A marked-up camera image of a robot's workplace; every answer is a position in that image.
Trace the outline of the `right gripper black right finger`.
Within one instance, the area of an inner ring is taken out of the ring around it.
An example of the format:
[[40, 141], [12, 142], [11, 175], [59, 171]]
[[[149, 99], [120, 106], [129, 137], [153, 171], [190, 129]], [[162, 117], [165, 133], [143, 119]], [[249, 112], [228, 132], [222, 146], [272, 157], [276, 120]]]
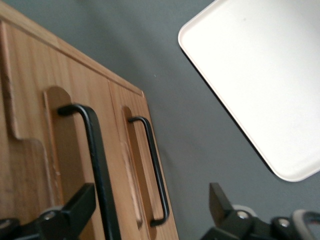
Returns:
[[209, 210], [215, 226], [204, 235], [206, 240], [248, 240], [254, 225], [246, 210], [234, 209], [220, 185], [209, 184]]

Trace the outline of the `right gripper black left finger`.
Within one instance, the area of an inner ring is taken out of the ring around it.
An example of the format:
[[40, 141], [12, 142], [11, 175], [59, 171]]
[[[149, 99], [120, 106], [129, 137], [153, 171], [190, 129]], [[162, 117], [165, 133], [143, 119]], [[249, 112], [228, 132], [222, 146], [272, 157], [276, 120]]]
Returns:
[[60, 209], [37, 220], [41, 240], [77, 240], [96, 209], [95, 185], [85, 183]]

